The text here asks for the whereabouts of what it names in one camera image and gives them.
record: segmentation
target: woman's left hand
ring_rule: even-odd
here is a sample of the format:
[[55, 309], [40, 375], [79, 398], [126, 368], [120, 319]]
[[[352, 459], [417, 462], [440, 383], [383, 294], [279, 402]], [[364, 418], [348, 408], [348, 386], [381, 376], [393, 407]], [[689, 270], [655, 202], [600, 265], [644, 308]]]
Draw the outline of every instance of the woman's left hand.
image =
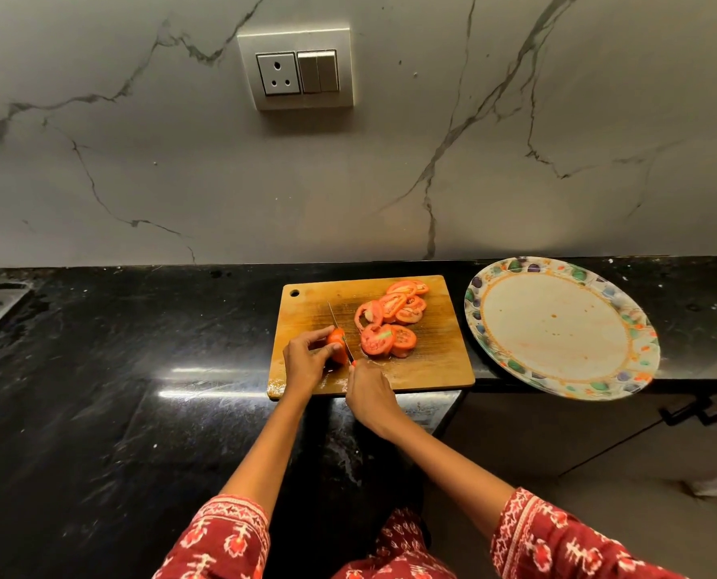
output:
[[326, 345], [317, 350], [311, 350], [311, 347], [332, 331], [334, 331], [334, 325], [318, 331], [305, 331], [286, 345], [284, 348], [286, 389], [281, 397], [282, 400], [293, 398], [307, 403], [313, 395], [313, 389], [324, 376], [326, 360], [342, 347], [339, 343]]

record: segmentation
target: plate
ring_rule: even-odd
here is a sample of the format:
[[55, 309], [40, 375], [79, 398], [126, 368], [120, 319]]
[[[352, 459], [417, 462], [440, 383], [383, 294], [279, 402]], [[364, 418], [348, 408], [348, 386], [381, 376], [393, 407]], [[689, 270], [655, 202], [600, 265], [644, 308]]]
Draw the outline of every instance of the plate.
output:
[[508, 372], [558, 396], [615, 400], [650, 384], [659, 338], [618, 286], [552, 258], [517, 257], [473, 277], [464, 303], [479, 345]]

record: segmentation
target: red printed kurta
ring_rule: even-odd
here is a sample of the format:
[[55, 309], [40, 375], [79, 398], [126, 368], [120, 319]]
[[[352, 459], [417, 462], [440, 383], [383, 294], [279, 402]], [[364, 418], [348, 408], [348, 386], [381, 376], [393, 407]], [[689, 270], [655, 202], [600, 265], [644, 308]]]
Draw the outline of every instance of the red printed kurta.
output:
[[[334, 579], [455, 579], [423, 543], [420, 519], [394, 510], [375, 552]], [[217, 496], [193, 518], [152, 579], [261, 579], [270, 535], [267, 514], [239, 496]], [[638, 561], [610, 540], [524, 489], [506, 503], [491, 544], [501, 579], [681, 579]]]

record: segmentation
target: person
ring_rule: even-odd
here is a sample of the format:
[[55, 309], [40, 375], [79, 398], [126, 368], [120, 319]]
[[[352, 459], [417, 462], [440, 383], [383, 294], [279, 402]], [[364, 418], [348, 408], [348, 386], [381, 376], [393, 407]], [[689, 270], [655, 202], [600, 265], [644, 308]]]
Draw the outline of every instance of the person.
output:
[[[326, 360], [340, 345], [313, 348], [332, 330], [302, 333], [286, 346], [282, 398], [235, 473], [219, 495], [198, 510], [153, 579], [261, 579], [270, 550], [267, 528], [297, 427]], [[426, 433], [399, 407], [376, 365], [363, 360], [349, 369], [346, 401], [355, 418], [400, 447], [450, 495], [490, 541], [499, 577], [679, 579], [635, 559], [618, 541], [527, 490], [509, 486]], [[397, 509], [381, 529], [375, 552], [347, 563], [334, 577], [453, 579], [424, 543], [418, 516]]]

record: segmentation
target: knife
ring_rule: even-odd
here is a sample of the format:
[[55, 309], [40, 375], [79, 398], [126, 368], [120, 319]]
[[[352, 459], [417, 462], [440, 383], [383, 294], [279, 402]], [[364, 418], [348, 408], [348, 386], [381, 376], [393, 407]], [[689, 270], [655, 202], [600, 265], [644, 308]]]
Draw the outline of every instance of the knife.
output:
[[[332, 320], [334, 321], [334, 326], [338, 329], [340, 326], [337, 324], [337, 317], [334, 316], [334, 311], [332, 310], [332, 304], [329, 301], [326, 301], [326, 304], [329, 305], [329, 312], [332, 314]], [[351, 353], [351, 348], [348, 347], [348, 342], [345, 341], [345, 335], [342, 336], [342, 342], [345, 344], [345, 351], [348, 352], [348, 361], [351, 363], [353, 367], [355, 367], [356, 360], [353, 359], [353, 354]]]

